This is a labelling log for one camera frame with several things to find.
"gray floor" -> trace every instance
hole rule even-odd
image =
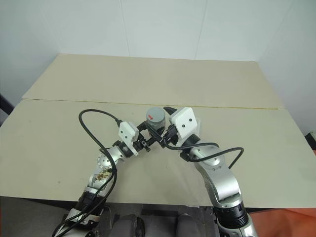
[[[66,210],[24,199],[1,197],[2,237],[50,237]]]
[[[50,237],[67,210],[29,200],[1,197],[2,237]],[[201,237],[218,236],[212,210],[209,207],[192,208],[176,205],[149,205],[108,203],[99,227],[100,236],[106,237],[110,222],[127,214],[141,217],[145,223],[146,237],[174,237],[179,214],[190,214],[196,221]]]

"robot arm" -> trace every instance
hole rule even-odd
[[[179,111],[170,112],[171,127],[164,137],[177,147],[202,143],[197,136],[198,122],[192,108],[184,107]],[[215,156],[221,152],[217,144],[211,146],[182,149],[180,156],[195,162],[195,167],[202,175],[210,200],[214,206],[220,235],[223,237],[257,237],[251,217],[244,208],[238,182],[225,163],[224,155]]]
[[[208,158],[220,152],[218,145],[197,147],[201,143],[198,137],[199,121],[196,119],[192,108],[184,107],[176,110],[164,107],[164,109],[171,115],[169,118],[171,126],[163,138],[161,135],[164,131],[165,115],[157,107],[149,109],[147,121],[137,127],[130,122],[119,124],[119,137],[122,141],[116,141],[113,147],[107,149],[117,165],[117,169],[127,158],[133,155],[137,156],[140,150],[145,149],[149,152],[149,146],[156,141],[162,147],[168,148],[172,148],[168,145],[170,142],[175,145],[174,148],[190,146],[190,148],[181,149],[180,156],[186,161],[195,162],[196,169],[202,175],[208,195],[214,206],[220,235],[222,237],[257,237],[252,220],[243,206],[238,182],[227,167],[224,155]],[[148,140],[140,133],[146,129],[151,136]],[[67,236],[94,236],[94,233],[89,230],[97,226],[106,201],[106,195],[109,194],[109,190],[116,180],[110,180],[113,175],[110,163],[104,154],[98,157],[97,167],[90,176],[77,205],[71,209],[66,221],[56,229],[57,231],[53,234],[53,237],[62,236],[61,233],[68,228],[67,224],[71,226],[76,222],[86,227],[88,231],[71,229]]]

